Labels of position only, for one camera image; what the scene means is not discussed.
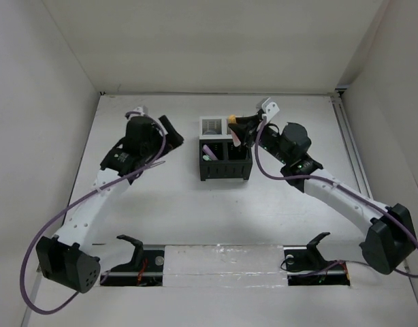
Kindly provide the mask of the clear jar of paperclips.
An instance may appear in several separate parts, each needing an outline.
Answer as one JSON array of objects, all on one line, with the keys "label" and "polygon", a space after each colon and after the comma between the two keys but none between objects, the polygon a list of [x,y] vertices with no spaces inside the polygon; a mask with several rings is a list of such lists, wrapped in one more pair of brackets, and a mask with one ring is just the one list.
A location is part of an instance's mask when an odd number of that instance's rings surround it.
[{"label": "clear jar of paperclips", "polygon": [[215,129],[207,129],[204,133],[203,133],[203,135],[218,135],[219,133],[218,133],[218,131],[217,130],[215,130]]}]

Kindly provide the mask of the black handled scissors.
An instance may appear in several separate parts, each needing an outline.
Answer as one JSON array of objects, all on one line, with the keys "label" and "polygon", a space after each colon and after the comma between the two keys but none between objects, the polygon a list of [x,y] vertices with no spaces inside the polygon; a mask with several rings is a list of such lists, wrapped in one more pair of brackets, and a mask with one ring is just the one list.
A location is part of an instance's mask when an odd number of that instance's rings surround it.
[{"label": "black handled scissors", "polygon": [[143,166],[143,167],[139,168],[138,170],[139,170],[139,171],[141,171],[141,172],[143,172],[143,171],[145,171],[145,170],[149,170],[149,169],[152,169],[152,168],[156,168],[157,166],[160,166],[160,165],[162,165],[162,164],[164,164],[164,163],[165,163],[165,161],[164,161],[164,160],[161,160],[161,161],[156,161],[156,162],[154,162],[154,163],[150,163],[150,164],[148,164],[148,165],[145,165],[145,166]]}]

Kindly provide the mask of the pink highlighter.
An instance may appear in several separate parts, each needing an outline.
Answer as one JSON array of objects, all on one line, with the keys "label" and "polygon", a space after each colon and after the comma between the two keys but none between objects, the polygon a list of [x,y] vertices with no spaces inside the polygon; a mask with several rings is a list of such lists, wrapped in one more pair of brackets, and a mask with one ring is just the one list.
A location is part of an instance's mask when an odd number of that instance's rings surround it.
[{"label": "pink highlighter", "polygon": [[213,153],[213,151],[210,149],[210,147],[207,144],[203,145],[202,151],[205,153],[204,156],[207,157],[208,160],[210,161],[218,160],[218,157]]}]

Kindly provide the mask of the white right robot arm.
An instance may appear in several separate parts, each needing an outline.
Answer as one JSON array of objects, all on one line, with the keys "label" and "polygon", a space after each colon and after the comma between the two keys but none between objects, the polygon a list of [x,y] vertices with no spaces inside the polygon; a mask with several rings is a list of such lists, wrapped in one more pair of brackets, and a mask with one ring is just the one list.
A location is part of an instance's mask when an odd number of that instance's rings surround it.
[{"label": "white right robot arm", "polygon": [[327,204],[364,234],[361,254],[375,271],[388,275],[418,250],[409,210],[371,200],[333,177],[308,154],[305,127],[288,123],[280,130],[260,114],[230,116],[227,122],[236,144],[267,151],[283,164],[280,179]]}]

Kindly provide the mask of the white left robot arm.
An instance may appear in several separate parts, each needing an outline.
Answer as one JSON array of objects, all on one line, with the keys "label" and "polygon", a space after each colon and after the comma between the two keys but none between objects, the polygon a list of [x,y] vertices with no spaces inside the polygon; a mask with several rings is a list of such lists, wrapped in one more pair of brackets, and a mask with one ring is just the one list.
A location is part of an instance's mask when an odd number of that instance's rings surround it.
[{"label": "white left robot arm", "polygon": [[143,265],[143,243],[136,238],[121,234],[102,246],[94,241],[118,197],[155,160],[184,142],[166,116],[154,121],[128,112],[126,117],[125,135],[102,160],[92,192],[52,237],[42,236],[35,246],[43,276],[81,294],[117,266]]}]

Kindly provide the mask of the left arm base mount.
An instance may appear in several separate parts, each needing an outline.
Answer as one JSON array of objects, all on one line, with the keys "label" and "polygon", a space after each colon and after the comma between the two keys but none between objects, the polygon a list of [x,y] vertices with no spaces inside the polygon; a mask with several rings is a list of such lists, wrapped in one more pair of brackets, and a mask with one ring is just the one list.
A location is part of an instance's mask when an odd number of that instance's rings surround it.
[{"label": "left arm base mount", "polygon": [[106,272],[99,284],[105,287],[161,287],[165,263],[165,245],[144,245],[142,241],[124,234],[116,237],[133,246],[133,255]]}]

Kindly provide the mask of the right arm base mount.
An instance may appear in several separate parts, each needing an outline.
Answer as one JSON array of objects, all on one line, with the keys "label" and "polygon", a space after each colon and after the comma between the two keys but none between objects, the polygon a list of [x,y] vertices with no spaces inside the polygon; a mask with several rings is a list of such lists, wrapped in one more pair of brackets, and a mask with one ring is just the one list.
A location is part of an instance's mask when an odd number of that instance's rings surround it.
[{"label": "right arm base mount", "polygon": [[318,250],[319,243],[329,232],[322,232],[306,245],[283,247],[280,269],[287,274],[288,286],[350,286],[347,265],[342,260],[326,260]]}]

